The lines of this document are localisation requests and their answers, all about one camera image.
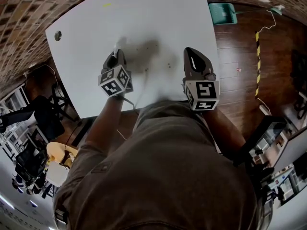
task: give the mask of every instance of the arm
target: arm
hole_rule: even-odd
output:
[[[245,143],[242,134],[218,108],[202,115],[222,154],[232,160]]]
[[[120,97],[109,98],[85,140],[86,143],[99,148],[106,156],[117,131],[122,106],[123,100]]]

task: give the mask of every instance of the yellow and black tape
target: yellow and black tape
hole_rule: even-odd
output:
[[[256,88],[256,94],[255,99],[258,98],[258,92],[259,92],[259,82],[260,82],[260,67],[261,67],[261,60],[260,60],[260,44],[259,44],[259,32],[256,31],[256,44],[257,44],[257,88]]]

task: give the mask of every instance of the shirt sleeve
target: shirt sleeve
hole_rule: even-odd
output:
[[[80,181],[99,163],[106,158],[106,155],[91,143],[86,143],[79,148],[67,178],[63,185],[56,192],[53,200],[54,209],[64,206],[64,202],[72,194],[74,188]]]

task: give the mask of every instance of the wire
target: wire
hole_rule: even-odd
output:
[[[274,20],[274,25],[271,25],[270,27],[266,27],[266,26],[262,27],[261,30],[259,31],[259,33],[262,31],[263,28],[270,30],[273,26],[276,26],[276,21],[275,21],[275,18],[274,18],[272,11],[267,10],[267,12],[270,12],[272,14],[272,17],[273,17],[273,20]]]
[[[127,98],[125,98],[125,97],[123,97],[123,96],[121,96],[121,98],[122,98],[122,100],[124,100],[124,101],[128,102],[129,104],[131,104],[132,107],[133,107],[133,110],[135,111],[135,113],[136,113],[137,115],[139,115],[139,113],[138,113],[137,110],[135,109],[135,105],[134,105],[134,103],[133,103],[132,101],[129,101]]]
[[[120,133],[120,131],[119,130],[117,130],[117,132],[121,135],[121,137],[123,137],[124,138],[124,140],[127,140],[123,135],[122,135],[122,133]]]
[[[257,99],[260,100],[260,101],[265,105],[265,107],[269,110],[270,114],[272,115],[272,113],[271,113],[269,107],[268,107],[261,99],[259,99],[259,98],[257,98]]]
[[[73,133],[76,131],[76,129],[77,129],[78,127],[81,126],[81,124],[82,124],[82,121],[80,121],[80,122],[77,124],[77,127],[72,131],[71,135],[70,135],[69,138],[67,139],[67,141],[66,141],[66,143],[65,143],[65,151],[66,151],[66,146],[67,146],[67,143],[68,143],[69,139],[71,138],[71,136],[73,135]]]
[[[37,69],[39,69],[39,68],[41,68],[41,67],[43,67],[43,66],[48,66],[51,70],[53,70],[54,78],[56,79],[56,82],[57,82],[57,90],[58,90],[58,92],[59,92],[59,83],[58,83],[58,80],[57,80],[56,72],[54,71],[54,69],[53,69],[51,66],[49,66],[49,65],[47,65],[47,64],[44,64],[44,65],[41,65],[41,66],[38,67],[38,68],[35,68],[33,71],[35,71],[35,70],[37,70]],[[68,98],[63,97],[63,96],[61,95],[60,92],[59,92],[59,95],[60,95],[60,97],[61,97],[63,100],[69,99],[69,97],[68,97]]]

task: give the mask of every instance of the gray t-shirt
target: gray t-shirt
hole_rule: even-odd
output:
[[[146,107],[132,136],[105,157],[85,144],[58,190],[69,229],[256,229],[257,201],[242,168],[215,150],[187,105]]]

